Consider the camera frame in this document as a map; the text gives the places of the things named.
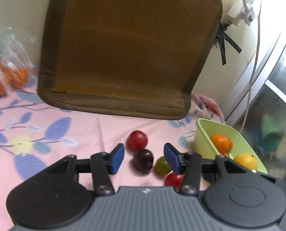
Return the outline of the yellow lemon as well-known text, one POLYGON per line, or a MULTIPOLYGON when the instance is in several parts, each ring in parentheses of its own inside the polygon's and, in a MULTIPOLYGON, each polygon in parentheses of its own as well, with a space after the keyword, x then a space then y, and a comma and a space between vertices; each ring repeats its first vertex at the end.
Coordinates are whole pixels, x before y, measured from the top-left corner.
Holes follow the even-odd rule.
POLYGON ((258 168, 257 160, 251 154, 240 153, 234 157, 234 161, 249 170, 257 170, 258 168))

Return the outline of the green tomato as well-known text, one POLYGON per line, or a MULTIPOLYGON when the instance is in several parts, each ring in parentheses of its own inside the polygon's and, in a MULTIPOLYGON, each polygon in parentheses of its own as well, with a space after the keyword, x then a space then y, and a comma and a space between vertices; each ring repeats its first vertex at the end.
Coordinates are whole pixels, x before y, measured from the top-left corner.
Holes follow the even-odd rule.
POLYGON ((167 163, 165 157, 160 157, 157 159, 154 168, 154 172, 160 176, 167 175, 171 173, 172 169, 170 168, 169 164, 167 163))

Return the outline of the small red cherry tomato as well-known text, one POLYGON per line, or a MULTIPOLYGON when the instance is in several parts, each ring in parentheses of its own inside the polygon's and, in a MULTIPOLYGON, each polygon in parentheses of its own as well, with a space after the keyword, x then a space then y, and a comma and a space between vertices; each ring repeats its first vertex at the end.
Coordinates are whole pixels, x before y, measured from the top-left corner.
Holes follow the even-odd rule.
POLYGON ((174 187, 176 191, 179 191, 179 188, 184 179, 184 175, 177 175, 175 173, 170 173, 167 175, 164 185, 168 187, 174 187))

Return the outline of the dark purple tomato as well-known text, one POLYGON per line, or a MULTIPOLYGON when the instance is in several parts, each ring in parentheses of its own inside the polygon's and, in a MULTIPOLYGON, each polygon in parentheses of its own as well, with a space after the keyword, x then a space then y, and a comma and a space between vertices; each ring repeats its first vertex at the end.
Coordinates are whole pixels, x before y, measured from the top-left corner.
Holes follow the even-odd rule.
POLYGON ((153 153, 148 149, 137 150, 133 154, 133 167, 143 174, 150 173, 151 169, 153 168, 153 162, 153 153))

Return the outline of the light green plastic basket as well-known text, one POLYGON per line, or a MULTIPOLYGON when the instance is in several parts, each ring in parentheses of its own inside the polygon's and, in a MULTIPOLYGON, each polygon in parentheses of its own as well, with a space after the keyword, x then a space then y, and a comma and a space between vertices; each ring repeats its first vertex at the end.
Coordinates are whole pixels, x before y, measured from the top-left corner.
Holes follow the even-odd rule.
POLYGON ((222 123, 203 118, 198 119, 192 150, 205 159, 214 159, 219 154, 227 155, 231 159, 240 154, 252 155, 256 160, 257 170, 267 173, 258 155, 242 135, 233 127, 222 123))

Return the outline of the pink patterned bed sheet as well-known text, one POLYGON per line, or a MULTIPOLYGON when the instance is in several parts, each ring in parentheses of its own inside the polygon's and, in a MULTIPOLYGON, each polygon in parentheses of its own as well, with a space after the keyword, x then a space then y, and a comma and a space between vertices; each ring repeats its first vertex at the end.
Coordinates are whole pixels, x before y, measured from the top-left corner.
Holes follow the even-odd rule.
POLYGON ((147 149, 155 159, 167 142, 188 151, 200 118, 224 121, 217 103, 197 94, 191 96, 187 115, 177 121, 58 109, 39 98, 36 78, 30 77, 24 89, 0 98, 0 230, 12 227, 5 207, 8 193, 57 160, 69 154, 86 159, 110 152, 135 130, 147 135, 147 149))

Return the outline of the frosted glass sliding door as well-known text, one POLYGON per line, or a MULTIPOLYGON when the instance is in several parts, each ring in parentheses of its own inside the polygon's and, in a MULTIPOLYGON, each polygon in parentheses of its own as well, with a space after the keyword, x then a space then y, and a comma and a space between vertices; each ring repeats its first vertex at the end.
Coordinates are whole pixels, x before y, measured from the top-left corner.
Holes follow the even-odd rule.
POLYGON ((286 179, 286 29, 263 54, 255 74, 251 75, 251 62, 221 109, 227 124, 242 132, 267 172, 286 179))

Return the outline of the brown woven seat cushion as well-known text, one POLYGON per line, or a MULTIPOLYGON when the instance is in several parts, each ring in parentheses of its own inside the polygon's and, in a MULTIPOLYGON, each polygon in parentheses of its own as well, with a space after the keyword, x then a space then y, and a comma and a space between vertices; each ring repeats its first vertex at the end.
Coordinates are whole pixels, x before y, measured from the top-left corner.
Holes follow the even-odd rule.
POLYGON ((184 118, 222 12, 222 0, 50 0, 38 95, 68 110, 184 118))

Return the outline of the clear plastic fruit bag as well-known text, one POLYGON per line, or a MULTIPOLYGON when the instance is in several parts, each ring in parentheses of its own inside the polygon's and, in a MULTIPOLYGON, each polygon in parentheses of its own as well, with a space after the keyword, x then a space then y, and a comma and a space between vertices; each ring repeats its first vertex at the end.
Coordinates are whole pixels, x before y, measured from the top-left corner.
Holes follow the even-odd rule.
POLYGON ((27 48, 35 42, 23 30, 0 27, 0 97, 27 84, 34 69, 27 48))

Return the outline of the white power strip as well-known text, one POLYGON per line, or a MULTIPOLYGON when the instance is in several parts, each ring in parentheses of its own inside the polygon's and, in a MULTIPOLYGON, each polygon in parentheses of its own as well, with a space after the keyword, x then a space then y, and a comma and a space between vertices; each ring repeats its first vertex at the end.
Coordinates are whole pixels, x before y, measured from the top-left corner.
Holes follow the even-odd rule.
POLYGON ((227 12, 228 24, 238 26, 243 21, 248 26, 256 18, 253 3, 259 0, 237 0, 227 12))

